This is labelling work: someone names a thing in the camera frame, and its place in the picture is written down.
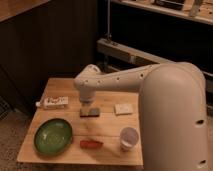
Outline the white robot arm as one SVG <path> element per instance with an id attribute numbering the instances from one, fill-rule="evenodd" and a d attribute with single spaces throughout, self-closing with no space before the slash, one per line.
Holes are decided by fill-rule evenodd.
<path id="1" fill-rule="evenodd" d="M 138 94 L 144 171 L 209 171 L 206 83 L 195 65 L 169 62 L 103 74 L 90 64 L 74 85 L 83 104 L 97 91 Z"/>

